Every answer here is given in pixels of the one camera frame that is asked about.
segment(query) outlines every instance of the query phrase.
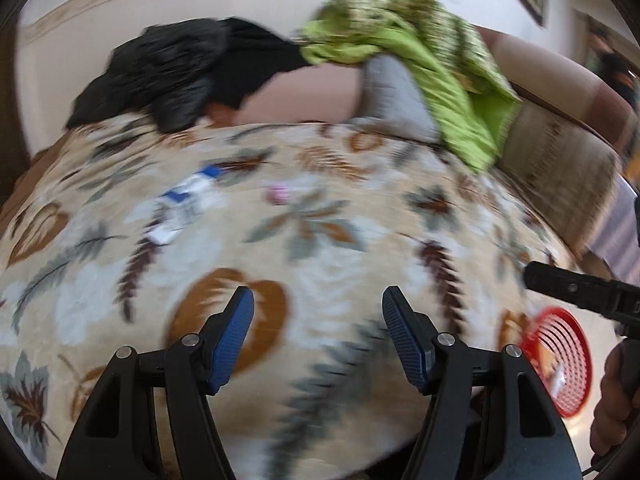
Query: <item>red basket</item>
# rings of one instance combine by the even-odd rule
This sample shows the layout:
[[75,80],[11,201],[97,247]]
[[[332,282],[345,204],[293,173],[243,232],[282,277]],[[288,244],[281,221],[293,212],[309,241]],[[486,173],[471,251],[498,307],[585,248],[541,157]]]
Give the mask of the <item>red basket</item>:
[[522,339],[522,351],[550,391],[540,370],[539,344],[553,352],[564,367],[566,382],[554,399],[558,413],[565,418],[577,415],[587,401],[593,375],[589,345],[580,324],[564,308],[548,307]]

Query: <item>person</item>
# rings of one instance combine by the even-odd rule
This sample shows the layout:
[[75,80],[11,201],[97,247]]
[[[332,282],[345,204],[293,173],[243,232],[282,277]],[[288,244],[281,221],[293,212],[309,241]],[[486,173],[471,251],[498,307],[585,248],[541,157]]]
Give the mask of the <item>person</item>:
[[589,45],[600,59],[598,76],[635,110],[636,82],[629,64],[614,52],[606,30],[598,28],[591,33]]
[[602,396],[593,411],[590,444],[595,454],[604,456],[612,446],[622,443],[626,437],[624,421],[633,408],[640,408],[640,390],[630,399],[620,383],[620,345],[605,361],[600,392]]

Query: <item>floral blanket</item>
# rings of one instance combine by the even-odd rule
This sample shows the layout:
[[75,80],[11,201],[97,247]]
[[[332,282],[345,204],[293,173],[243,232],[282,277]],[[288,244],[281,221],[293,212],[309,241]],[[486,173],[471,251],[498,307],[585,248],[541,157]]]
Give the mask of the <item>floral blanket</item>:
[[[156,197],[206,164],[225,170],[210,207],[153,245]],[[266,200],[275,182],[286,205]],[[546,305],[520,281],[531,259],[571,265],[497,176],[474,176],[442,149],[328,124],[160,136],[125,114],[83,126],[0,240],[0,414],[54,477],[120,346],[163,348],[247,285],[254,320],[230,383],[210,398],[233,469],[243,480],[340,478],[407,443],[426,410],[386,335],[384,289],[399,285],[441,330],[500,348]]]

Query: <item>gray pillow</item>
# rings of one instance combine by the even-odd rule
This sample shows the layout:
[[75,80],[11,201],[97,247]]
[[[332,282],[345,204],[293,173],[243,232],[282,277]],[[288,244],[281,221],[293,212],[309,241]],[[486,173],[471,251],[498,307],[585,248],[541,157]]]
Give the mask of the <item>gray pillow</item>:
[[364,64],[362,78],[362,101],[351,124],[403,139],[440,142],[422,92],[402,61],[377,54]]

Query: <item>cable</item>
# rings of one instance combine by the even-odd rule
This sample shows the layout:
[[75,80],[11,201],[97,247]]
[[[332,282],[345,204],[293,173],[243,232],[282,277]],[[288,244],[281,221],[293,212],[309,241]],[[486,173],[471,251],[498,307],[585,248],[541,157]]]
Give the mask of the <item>cable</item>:
[[585,469],[582,472],[582,476],[587,476],[589,473],[593,473],[594,471],[598,471],[600,472],[601,469],[607,465],[607,463],[609,463],[610,458],[603,458],[601,459],[599,462],[596,462],[594,465],[592,465],[590,468]]

